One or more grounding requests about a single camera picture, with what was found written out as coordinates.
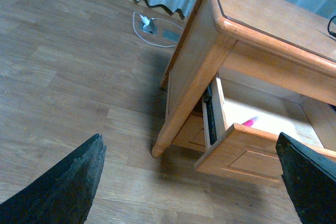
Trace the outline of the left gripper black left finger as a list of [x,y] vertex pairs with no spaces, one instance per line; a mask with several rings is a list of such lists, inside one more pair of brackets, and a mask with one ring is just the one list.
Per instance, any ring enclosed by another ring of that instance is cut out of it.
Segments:
[[84,223],[93,204],[107,147],[95,134],[1,203],[1,223]]

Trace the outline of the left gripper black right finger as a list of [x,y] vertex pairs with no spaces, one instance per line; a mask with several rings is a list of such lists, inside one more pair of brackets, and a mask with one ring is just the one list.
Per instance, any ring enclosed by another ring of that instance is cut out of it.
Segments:
[[283,132],[276,151],[300,221],[335,223],[335,162]]

